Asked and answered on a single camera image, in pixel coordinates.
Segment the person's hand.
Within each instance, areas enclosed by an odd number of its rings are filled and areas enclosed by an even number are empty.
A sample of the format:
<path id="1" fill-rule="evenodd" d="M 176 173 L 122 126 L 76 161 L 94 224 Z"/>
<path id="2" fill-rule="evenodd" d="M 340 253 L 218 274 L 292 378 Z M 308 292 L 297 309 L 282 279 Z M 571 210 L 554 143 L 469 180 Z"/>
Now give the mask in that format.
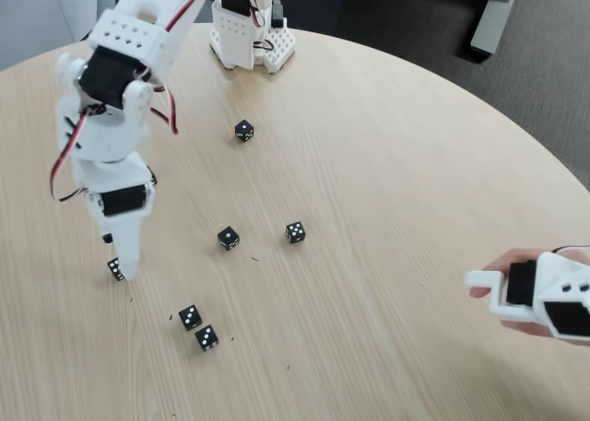
<path id="1" fill-rule="evenodd" d="M 589 257 L 576 246 L 512 249 L 466 273 L 465 286 L 508 329 L 589 345 Z"/>

